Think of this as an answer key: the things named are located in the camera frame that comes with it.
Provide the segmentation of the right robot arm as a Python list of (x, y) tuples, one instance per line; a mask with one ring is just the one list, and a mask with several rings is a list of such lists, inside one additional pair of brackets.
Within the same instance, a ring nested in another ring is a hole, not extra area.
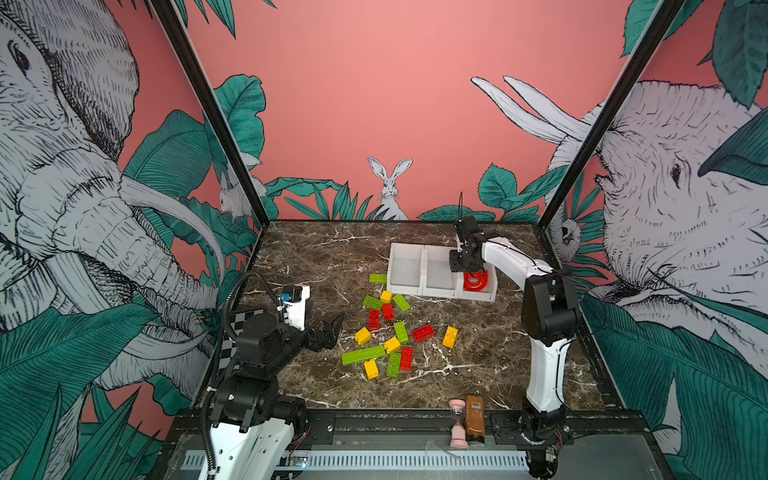
[(548, 443), (564, 423), (566, 357), (582, 319), (575, 284), (565, 271), (523, 253), (505, 237), (459, 234), (450, 269), (476, 273), (486, 264), (523, 290), (521, 324), (531, 343), (531, 367), (521, 430), (533, 445)]

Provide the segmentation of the red arch lego piece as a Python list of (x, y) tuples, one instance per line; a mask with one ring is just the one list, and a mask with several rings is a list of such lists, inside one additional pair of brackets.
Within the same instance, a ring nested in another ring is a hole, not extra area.
[(465, 272), (463, 278), (463, 289), (469, 292), (481, 292), (489, 282), (489, 274), (486, 270)]

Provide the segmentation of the white three-compartment bin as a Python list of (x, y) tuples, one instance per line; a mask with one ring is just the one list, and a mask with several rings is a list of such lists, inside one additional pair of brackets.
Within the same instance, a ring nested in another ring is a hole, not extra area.
[(450, 270), (452, 250), (455, 247), (391, 243), (387, 289), (394, 294), (493, 303), (498, 289), (495, 268), (484, 265), (488, 283), (483, 290), (466, 290), (464, 274)]

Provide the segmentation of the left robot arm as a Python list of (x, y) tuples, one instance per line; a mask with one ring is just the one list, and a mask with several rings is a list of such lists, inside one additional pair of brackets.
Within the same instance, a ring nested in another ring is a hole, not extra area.
[(303, 350), (333, 349), (346, 314), (301, 331), (271, 313), (245, 320), (223, 378), (206, 393), (202, 479), (270, 479), (283, 452), (309, 433), (303, 399), (281, 393), (279, 373)]

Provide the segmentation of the yellow lego brick front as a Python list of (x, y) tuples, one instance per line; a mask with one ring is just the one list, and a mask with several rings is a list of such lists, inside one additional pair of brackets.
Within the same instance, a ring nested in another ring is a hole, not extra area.
[(377, 378), (380, 375), (377, 363), (375, 359), (367, 360), (363, 363), (366, 378), (368, 380), (373, 380)]

